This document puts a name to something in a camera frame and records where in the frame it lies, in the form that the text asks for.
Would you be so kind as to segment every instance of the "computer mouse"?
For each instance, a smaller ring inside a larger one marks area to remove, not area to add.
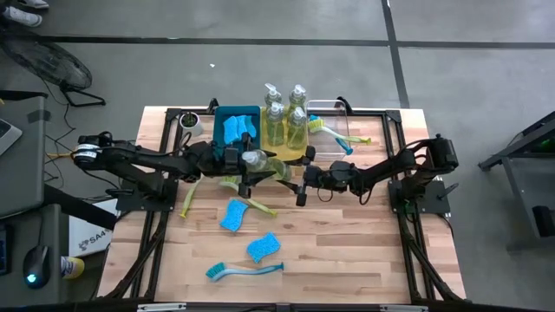
[[[23,259],[23,279],[32,289],[40,289],[50,279],[49,247],[38,245]]]

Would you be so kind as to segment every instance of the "fan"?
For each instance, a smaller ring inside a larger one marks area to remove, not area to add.
[[[4,36],[0,45],[14,62],[29,72],[60,88],[72,107],[106,105],[99,96],[83,92],[93,83],[93,76],[83,63],[60,46],[49,42],[35,42],[29,38],[36,34],[21,30],[12,36]],[[69,93],[83,94],[98,101],[75,104]]]

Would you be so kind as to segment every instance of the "blue dish brush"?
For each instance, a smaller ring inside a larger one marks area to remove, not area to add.
[[[211,267],[207,272],[206,276],[210,278],[212,282],[217,282],[219,279],[230,274],[241,274],[241,275],[261,275],[273,272],[275,270],[283,270],[284,263],[278,265],[270,265],[258,270],[237,270],[237,269],[227,269],[224,263],[218,263]]]

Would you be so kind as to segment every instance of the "blue light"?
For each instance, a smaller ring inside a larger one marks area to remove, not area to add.
[[[29,283],[34,283],[36,281],[36,276],[35,274],[29,274],[27,276],[27,280],[29,281]]]

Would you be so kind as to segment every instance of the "shoe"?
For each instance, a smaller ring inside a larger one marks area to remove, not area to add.
[[[9,7],[3,13],[3,16],[11,21],[18,22],[29,27],[36,27],[42,23],[41,16],[38,16],[37,14],[23,12],[22,10],[16,9],[14,7]]]
[[[17,0],[21,5],[33,8],[33,9],[47,9],[49,4],[45,3],[43,0]]]

